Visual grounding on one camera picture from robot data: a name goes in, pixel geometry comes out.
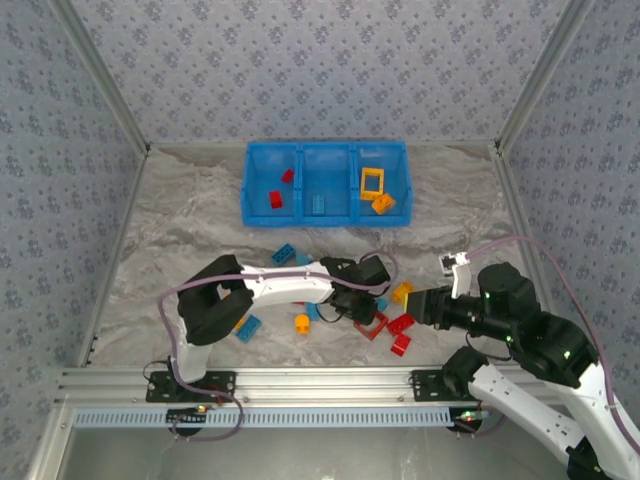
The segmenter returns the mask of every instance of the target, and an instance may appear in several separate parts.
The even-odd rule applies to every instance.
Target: blue bin
[[[384,215],[360,200],[362,169],[382,168],[384,191],[396,201]],[[294,180],[284,183],[284,172]],[[269,192],[280,191],[283,207],[272,209]],[[313,214],[313,198],[324,198],[324,214]],[[250,143],[241,193],[244,224],[251,227],[399,227],[411,222],[413,192],[404,142]]]

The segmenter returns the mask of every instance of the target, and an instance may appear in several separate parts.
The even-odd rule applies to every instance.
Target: red lego frame
[[[353,326],[356,327],[356,330],[358,330],[361,334],[363,334],[369,340],[373,340],[378,336],[378,334],[389,322],[389,317],[387,317],[385,314],[380,312],[376,312],[376,318],[379,320],[379,323],[376,326],[376,328],[374,328],[373,330],[367,330],[358,322],[353,322]]]

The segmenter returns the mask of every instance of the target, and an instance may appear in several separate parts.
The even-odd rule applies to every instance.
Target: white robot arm
[[[215,276],[239,279],[210,282],[178,293],[176,361],[180,376],[187,383],[205,375],[213,344],[226,337],[254,308],[280,303],[326,302],[340,315],[370,325],[377,304],[368,290],[390,281],[382,261],[375,255],[360,262],[325,257],[290,268],[240,265],[233,255],[225,255],[187,283]],[[229,295],[221,298],[219,286],[230,290]]]
[[[443,269],[454,275],[465,271],[462,282],[454,282],[455,296],[452,287],[411,293],[407,313],[436,329],[455,326],[472,337],[504,341],[524,370],[558,394],[573,419],[521,390],[470,347],[458,350],[444,365],[447,387],[494,405],[567,464],[570,479],[640,479],[640,455],[632,445],[640,442],[640,432],[617,399],[614,407],[630,440],[615,423],[602,362],[584,332],[569,320],[541,311],[531,281],[508,263],[483,269],[478,275],[480,297],[472,297],[468,262],[448,258]]]

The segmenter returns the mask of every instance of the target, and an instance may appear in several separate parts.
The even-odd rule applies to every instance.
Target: lego brick
[[[291,170],[290,168],[287,169],[287,171],[284,172],[284,175],[282,175],[281,180],[284,183],[291,183],[291,180],[293,180],[293,170]]]
[[[378,177],[378,189],[367,190],[367,177]],[[360,179],[360,200],[375,200],[384,193],[384,170],[382,168],[362,168]]]
[[[324,196],[314,195],[312,199],[312,213],[313,215],[324,215]]]
[[[396,337],[396,341],[393,342],[393,345],[391,346],[391,351],[396,355],[398,355],[399,357],[402,357],[407,351],[407,348],[409,348],[410,343],[411,343],[411,337],[408,337],[404,333],[401,333]]]
[[[296,317],[296,332],[306,335],[309,333],[310,324],[309,317],[306,315],[298,315]]]
[[[302,265],[309,265],[311,262],[313,262],[313,258],[306,253],[296,253],[296,265],[299,267]]]
[[[279,191],[269,192],[269,201],[271,202],[271,208],[282,208],[282,195]]]
[[[296,255],[296,249],[285,243],[280,250],[271,255],[271,259],[276,267],[281,267]]]
[[[320,315],[318,314],[318,305],[315,303],[307,303],[307,316],[311,319],[312,322],[316,322],[320,320]]]
[[[249,340],[256,334],[258,328],[260,328],[262,322],[253,315],[249,315],[246,322],[240,327],[240,330],[236,332],[236,336],[244,343],[249,343]]]
[[[389,324],[387,325],[387,330],[389,330],[389,333],[395,337],[396,335],[404,332],[414,323],[416,323],[416,321],[411,317],[411,315],[405,313],[403,315],[400,315],[392,322],[389,322]]]
[[[391,300],[402,305],[404,303],[404,297],[414,290],[415,287],[410,282],[402,282],[391,294]]]
[[[391,210],[393,206],[396,204],[396,201],[389,195],[385,193],[384,195],[380,195],[376,198],[371,204],[371,208],[373,208],[378,215],[382,215],[387,211]]]
[[[240,330],[242,328],[242,325],[244,325],[244,322],[246,321],[247,321],[246,317],[242,317],[240,321],[236,323],[236,327],[235,327],[236,330]]]
[[[369,340],[373,340],[378,336],[378,334],[382,331],[382,329],[389,322],[389,317],[385,314],[376,312],[376,318],[378,319],[378,325],[373,330],[367,330],[358,322],[353,322],[353,326],[358,330],[361,334],[367,337]]]
[[[387,308],[387,306],[389,305],[389,302],[382,297],[378,297],[376,298],[376,303],[378,304],[378,311],[379,312],[384,312],[385,309]]]

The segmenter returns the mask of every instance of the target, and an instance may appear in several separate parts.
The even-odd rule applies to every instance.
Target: wall
[[[74,0],[148,141],[492,139],[566,0]]]
[[[77,357],[137,159],[45,0],[0,2],[0,479]]]
[[[640,6],[596,2],[509,157],[534,234],[560,257],[640,422]],[[577,320],[549,268],[561,312]]]

